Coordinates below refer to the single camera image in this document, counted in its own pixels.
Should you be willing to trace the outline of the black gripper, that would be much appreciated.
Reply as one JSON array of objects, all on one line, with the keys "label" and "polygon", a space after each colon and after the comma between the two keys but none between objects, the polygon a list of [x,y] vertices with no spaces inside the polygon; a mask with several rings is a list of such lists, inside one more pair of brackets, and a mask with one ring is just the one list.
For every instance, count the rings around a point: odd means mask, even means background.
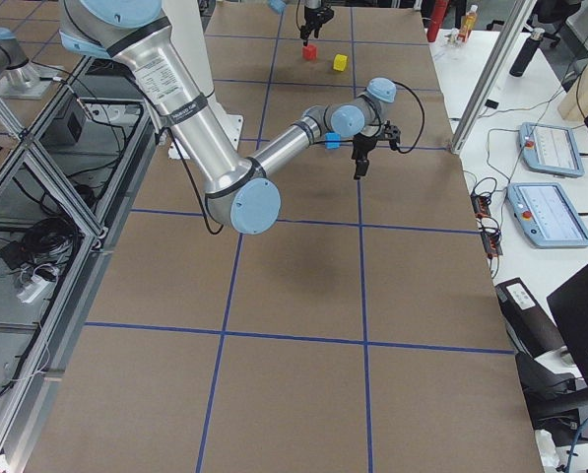
[{"label": "black gripper", "polygon": [[352,159],[355,161],[356,166],[354,179],[361,179],[367,175],[369,168],[368,153],[376,148],[379,141],[388,142],[392,151],[399,151],[401,131],[396,125],[385,123],[372,136],[367,136],[362,133],[354,136],[352,152]]},{"label": "black gripper", "polygon": [[329,6],[318,8],[304,7],[304,24],[300,27],[300,38],[308,40],[310,31],[314,38],[319,38],[321,28],[333,19],[333,10]]}]

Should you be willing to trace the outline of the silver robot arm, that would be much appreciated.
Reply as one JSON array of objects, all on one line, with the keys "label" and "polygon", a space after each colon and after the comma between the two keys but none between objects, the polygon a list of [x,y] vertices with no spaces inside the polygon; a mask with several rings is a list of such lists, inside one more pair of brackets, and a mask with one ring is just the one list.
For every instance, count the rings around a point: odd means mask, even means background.
[{"label": "silver robot arm", "polygon": [[334,10],[327,1],[297,0],[294,22],[303,44],[308,45],[311,36],[318,39],[322,27],[333,20],[334,14]]},{"label": "silver robot arm", "polygon": [[162,2],[62,1],[59,7],[63,46],[130,70],[162,125],[203,173],[208,214],[241,234],[263,233],[277,221],[281,195],[269,178],[273,172],[330,132],[343,138],[371,132],[396,97],[392,81],[374,78],[354,100],[308,108],[281,135],[242,157],[175,49]]}]

